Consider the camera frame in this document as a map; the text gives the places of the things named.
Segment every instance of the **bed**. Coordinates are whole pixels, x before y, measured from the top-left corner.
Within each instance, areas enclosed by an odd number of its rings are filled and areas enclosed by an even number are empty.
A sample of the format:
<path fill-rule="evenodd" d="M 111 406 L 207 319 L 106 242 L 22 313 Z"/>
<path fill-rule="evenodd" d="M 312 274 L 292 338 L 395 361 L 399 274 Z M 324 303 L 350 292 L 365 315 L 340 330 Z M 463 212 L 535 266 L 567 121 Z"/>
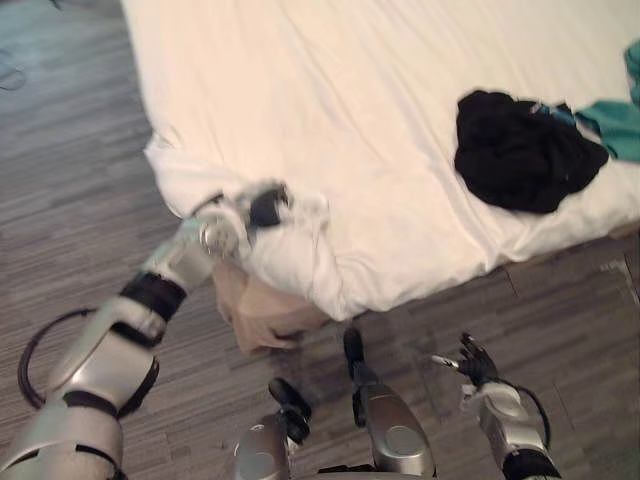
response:
<path fill-rule="evenodd" d="M 609 160 L 548 215 L 484 204 L 453 166 L 457 101 L 473 89 L 573 108 L 628 100 L 622 52 L 640 36 L 638 0 L 123 6 L 169 208 L 183 216 L 265 178 L 308 207 L 214 275 L 244 350 L 269 344 L 251 325 L 289 303 L 284 323 L 306 320 L 272 340 L 640 220 L 638 164 Z M 280 296 L 277 315 L 264 315 L 265 295 Z"/>

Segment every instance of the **teal towel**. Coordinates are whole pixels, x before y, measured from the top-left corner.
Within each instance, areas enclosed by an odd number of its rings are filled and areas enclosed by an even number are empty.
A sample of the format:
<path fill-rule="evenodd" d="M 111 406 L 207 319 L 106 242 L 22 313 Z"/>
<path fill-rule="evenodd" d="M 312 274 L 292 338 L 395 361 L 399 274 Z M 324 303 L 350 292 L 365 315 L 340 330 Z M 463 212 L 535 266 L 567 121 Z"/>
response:
<path fill-rule="evenodd" d="M 633 103 L 600 100 L 576 112 L 576 118 L 600 135 L 612 157 L 640 162 L 640 40 L 624 52 L 624 61 L 635 82 L 631 87 Z"/>
<path fill-rule="evenodd" d="M 624 52 L 624 61 L 627 64 L 627 72 L 635 83 L 631 87 L 631 100 L 640 107 L 640 40 Z"/>
<path fill-rule="evenodd" d="M 577 112 L 576 117 L 600 136 L 612 157 L 640 162 L 640 108 L 601 100 Z"/>

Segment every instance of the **gray laminate floor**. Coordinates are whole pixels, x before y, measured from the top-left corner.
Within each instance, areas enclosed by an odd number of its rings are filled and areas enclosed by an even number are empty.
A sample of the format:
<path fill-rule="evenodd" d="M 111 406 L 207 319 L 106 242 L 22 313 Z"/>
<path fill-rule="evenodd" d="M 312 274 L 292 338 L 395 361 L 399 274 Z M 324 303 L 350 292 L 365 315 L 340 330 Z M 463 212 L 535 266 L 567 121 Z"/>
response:
<path fill-rule="evenodd" d="M 117 291 L 177 220 L 141 153 L 150 127 L 117 3 L 76 0 L 58 12 L 44 0 L 0 1 L 0 49 L 28 75 L 21 90 L 0 90 L 4 451 L 32 413 L 15 380 L 29 336 Z M 462 330 L 486 344 L 505 377 L 538 392 L 565 478 L 640 478 L 638 262 L 635 236 L 600 240 L 359 320 L 370 363 L 421 420 L 441 479 L 499 478 L 474 420 L 457 410 L 462 379 L 427 361 L 453 354 Z M 42 345 L 38 385 L 80 323 Z M 369 461 L 351 420 L 340 331 L 308 335 L 298 351 L 245 357 L 211 288 L 200 290 L 158 349 L 157 386 L 124 422 L 131 479 L 230 478 L 235 441 L 274 409 L 265 386 L 285 372 L 316 408 L 294 471 Z"/>

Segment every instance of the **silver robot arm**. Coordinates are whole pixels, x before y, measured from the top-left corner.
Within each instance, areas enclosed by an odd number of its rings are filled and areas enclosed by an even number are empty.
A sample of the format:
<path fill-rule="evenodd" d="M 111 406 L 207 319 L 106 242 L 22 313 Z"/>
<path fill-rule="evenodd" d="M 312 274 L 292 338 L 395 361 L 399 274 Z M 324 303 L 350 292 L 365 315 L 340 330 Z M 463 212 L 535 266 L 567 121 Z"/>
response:
<path fill-rule="evenodd" d="M 260 184 L 184 220 L 51 371 L 46 403 L 10 446 L 0 480 L 125 479 L 119 418 L 140 406 L 158 376 L 151 349 L 215 263 L 247 253 L 248 230 L 279 223 L 278 202 L 286 202 L 284 187 Z"/>
<path fill-rule="evenodd" d="M 561 478 L 547 451 L 550 429 L 546 414 L 538 405 L 547 435 L 546 441 L 543 441 L 522 405 L 518 390 L 530 395 L 533 395 L 532 392 L 499 379 L 493 360 L 469 334 L 463 334 L 461 342 L 461 353 L 465 357 L 463 360 L 455 361 L 439 355 L 433 355 L 431 359 L 471 380 L 472 385 L 463 386 L 461 407 L 478 418 L 480 428 L 491 445 L 494 460 L 505 478 Z"/>

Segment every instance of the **black cable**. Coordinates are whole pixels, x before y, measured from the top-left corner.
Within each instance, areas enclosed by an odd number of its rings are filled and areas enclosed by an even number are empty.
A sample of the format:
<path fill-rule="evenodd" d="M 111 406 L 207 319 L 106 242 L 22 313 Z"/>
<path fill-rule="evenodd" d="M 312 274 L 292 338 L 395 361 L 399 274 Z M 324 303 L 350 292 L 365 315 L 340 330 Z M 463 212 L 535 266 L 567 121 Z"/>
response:
<path fill-rule="evenodd" d="M 33 387 L 31 381 L 29 380 L 29 362 L 31 361 L 31 356 L 33 355 L 34 350 L 40 343 L 40 340 L 42 340 L 42 338 L 47 334 L 47 332 L 56 325 L 70 320 L 74 317 L 86 317 L 87 315 L 95 313 L 95 311 L 95 308 L 82 308 L 65 313 L 52 322 L 47 323 L 44 327 L 38 330 L 33 337 L 31 337 L 31 340 L 29 340 L 29 343 L 22 352 L 20 362 L 18 363 L 18 386 L 20 387 L 20 392 L 22 392 L 25 400 L 29 402 L 29 404 L 36 410 L 42 408 L 45 402 L 45 398 L 43 395 L 38 393 L 38 391 Z"/>
<path fill-rule="evenodd" d="M 523 387 L 521 385 L 514 385 L 513 383 L 508 382 L 507 380 L 504 380 L 502 378 L 490 378 L 489 380 L 491 380 L 492 382 L 504 383 L 505 385 L 509 385 L 511 388 L 515 388 L 517 391 L 525 393 L 533 401 L 533 403 L 535 403 L 536 408 L 538 409 L 538 413 L 540 414 L 540 418 L 542 419 L 542 426 L 544 428 L 544 440 L 542 444 L 544 445 L 544 448 L 549 450 L 549 447 L 551 446 L 551 422 L 549 422 L 547 412 L 544 410 L 542 402 L 540 402 L 540 399 L 536 396 L 536 394 L 526 387 Z"/>

